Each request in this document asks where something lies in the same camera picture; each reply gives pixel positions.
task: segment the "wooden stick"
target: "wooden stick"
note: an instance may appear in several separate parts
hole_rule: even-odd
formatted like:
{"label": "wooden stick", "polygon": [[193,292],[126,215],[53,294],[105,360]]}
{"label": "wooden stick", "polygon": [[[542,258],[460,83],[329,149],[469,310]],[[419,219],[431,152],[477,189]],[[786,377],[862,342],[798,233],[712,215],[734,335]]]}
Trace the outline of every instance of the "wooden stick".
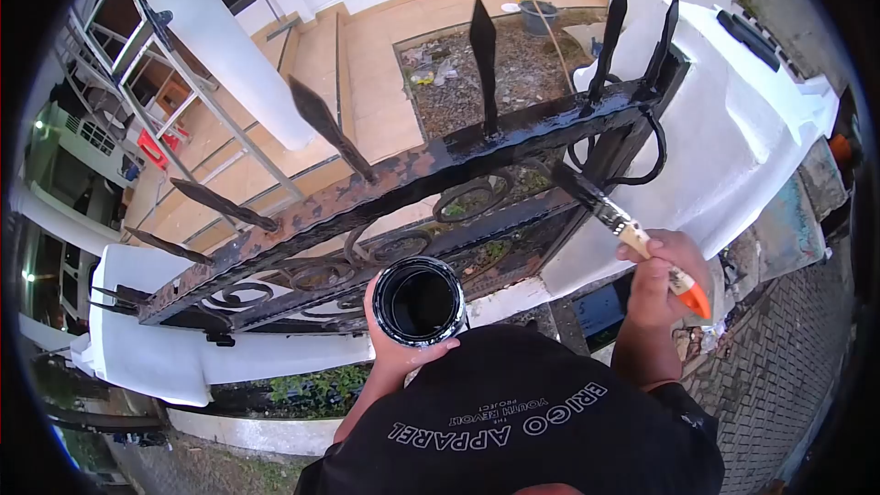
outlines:
{"label": "wooden stick", "polygon": [[562,74],[565,75],[565,82],[568,83],[568,89],[571,90],[572,94],[576,94],[575,85],[571,83],[571,78],[568,77],[568,66],[565,65],[565,59],[562,57],[562,50],[559,49],[559,43],[556,42],[556,37],[553,34],[553,30],[550,28],[550,24],[547,23],[546,18],[544,17],[544,13],[541,12],[541,6],[538,5],[537,0],[532,0],[532,4],[535,5],[535,9],[538,10],[538,16],[541,17],[541,20],[544,22],[544,27],[547,28],[547,35],[550,36],[550,39],[553,40],[553,46],[556,47],[556,53],[559,54],[559,61],[562,63]]}

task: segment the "plant bed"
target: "plant bed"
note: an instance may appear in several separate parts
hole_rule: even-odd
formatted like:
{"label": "plant bed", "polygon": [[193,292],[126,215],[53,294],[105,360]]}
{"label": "plant bed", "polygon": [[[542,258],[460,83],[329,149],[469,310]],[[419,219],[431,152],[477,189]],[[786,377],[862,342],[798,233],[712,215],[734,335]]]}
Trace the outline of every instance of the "plant bed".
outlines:
{"label": "plant bed", "polygon": [[[583,51],[578,41],[563,28],[571,25],[603,22],[606,8],[598,6],[562,8],[556,17],[553,33],[569,70],[589,65],[594,59]],[[497,34],[495,49],[495,102],[499,115],[521,110],[539,102],[555,100],[569,92],[566,78],[549,37],[534,37],[523,29],[520,14],[493,19]],[[468,41],[469,23],[436,31],[399,45],[404,81],[409,84],[412,103],[424,129],[425,137],[440,138],[459,128],[483,119],[483,99],[477,64]],[[424,61],[412,65],[412,51],[423,52]],[[419,84],[414,74],[433,72],[449,62],[456,71],[445,77],[442,86],[434,82]]]}
{"label": "plant bed", "polygon": [[211,386],[201,413],[244,418],[342,418],[358,401],[371,363]]}

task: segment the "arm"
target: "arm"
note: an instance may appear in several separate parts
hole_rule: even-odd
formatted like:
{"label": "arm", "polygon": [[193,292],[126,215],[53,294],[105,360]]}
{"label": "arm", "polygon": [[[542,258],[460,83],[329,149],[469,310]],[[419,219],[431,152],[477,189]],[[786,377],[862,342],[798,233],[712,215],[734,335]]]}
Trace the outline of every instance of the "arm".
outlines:
{"label": "arm", "polygon": [[363,296],[363,311],[367,316],[369,339],[376,351],[376,361],[373,369],[369,372],[366,384],[355,401],[354,407],[342,420],[342,424],[336,429],[333,443],[345,440],[355,428],[358,420],[369,406],[381,397],[392,394],[403,388],[403,379],[415,369],[424,364],[443,357],[446,352],[457,347],[460,343],[456,338],[449,338],[434,346],[427,348],[409,348],[402,346],[385,335],[376,323],[373,315],[373,291],[376,288],[376,278],[373,278],[367,286],[367,292]]}
{"label": "arm", "polygon": [[706,261],[690,237],[681,232],[648,230],[648,250],[654,258],[643,259],[631,247],[618,248],[618,259],[638,263],[632,278],[627,316],[614,345],[611,368],[643,391],[681,378],[681,361],[672,343],[671,327],[690,313],[669,292],[672,264],[691,274],[708,288]]}

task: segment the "paving bricks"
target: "paving bricks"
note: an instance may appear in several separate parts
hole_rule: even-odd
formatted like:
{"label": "paving bricks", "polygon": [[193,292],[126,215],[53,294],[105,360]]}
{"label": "paving bricks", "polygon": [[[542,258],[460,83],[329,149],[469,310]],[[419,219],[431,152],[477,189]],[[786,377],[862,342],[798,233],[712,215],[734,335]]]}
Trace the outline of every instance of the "paving bricks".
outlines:
{"label": "paving bricks", "polygon": [[836,375],[850,327],[846,252],[773,281],[716,352],[683,379],[720,421],[721,493],[752,494],[798,443]]}

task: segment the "wooden brush handle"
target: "wooden brush handle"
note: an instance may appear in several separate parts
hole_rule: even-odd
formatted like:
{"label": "wooden brush handle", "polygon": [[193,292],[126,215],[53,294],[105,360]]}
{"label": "wooden brush handle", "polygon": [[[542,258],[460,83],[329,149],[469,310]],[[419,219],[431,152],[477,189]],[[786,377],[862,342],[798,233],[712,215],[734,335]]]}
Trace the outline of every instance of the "wooden brush handle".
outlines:
{"label": "wooden brush handle", "polygon": [[[618,238],[634,248],[645,259],[651,258],[651,253],[648,252],[648,241],[651,240],[651,237],[637,224],[626,225]],[[676,265],[673,265],[669,270],[669,289],[682,303],[685,303],[688,308],[700,317],[708,319],[712,316],[709,299],[706,297],[702,287]]]}

